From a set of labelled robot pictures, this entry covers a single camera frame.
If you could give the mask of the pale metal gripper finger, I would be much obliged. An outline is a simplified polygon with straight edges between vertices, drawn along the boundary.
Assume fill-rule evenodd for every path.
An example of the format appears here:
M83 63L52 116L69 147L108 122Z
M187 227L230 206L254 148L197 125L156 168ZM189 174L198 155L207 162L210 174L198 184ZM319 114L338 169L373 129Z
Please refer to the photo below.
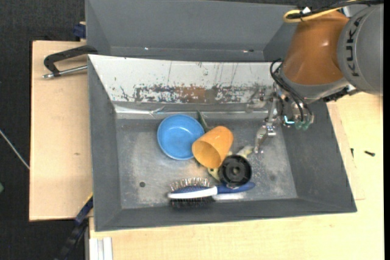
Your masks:
M275 138L277 135L277 126L274 124L266 124L265 125L265 134L264 134L264 140Z
M266 139L266 129L265 128L259 128L255 137L255 147L254 147L254 153L258 153L260 151L260 146Z

